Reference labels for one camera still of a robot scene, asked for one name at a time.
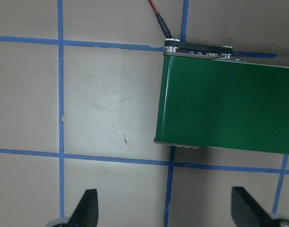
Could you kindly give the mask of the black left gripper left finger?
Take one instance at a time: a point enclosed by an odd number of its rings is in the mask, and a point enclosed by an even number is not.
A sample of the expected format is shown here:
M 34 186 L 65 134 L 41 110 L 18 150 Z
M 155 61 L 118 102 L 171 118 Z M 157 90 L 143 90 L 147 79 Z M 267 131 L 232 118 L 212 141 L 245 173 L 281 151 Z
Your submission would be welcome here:
M 96 227 L 98 224 L 98 196 L 96 189 L 85 190 L 67 225 Z

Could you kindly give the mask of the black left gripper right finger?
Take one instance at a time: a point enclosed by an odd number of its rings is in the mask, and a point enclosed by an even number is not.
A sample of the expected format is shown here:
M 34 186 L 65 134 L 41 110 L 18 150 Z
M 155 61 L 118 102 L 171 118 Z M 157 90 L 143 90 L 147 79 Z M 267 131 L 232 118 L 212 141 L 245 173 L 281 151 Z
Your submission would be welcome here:
M 237 227 L 279 227 L 244 187 L 232 187 L 231 217 Z

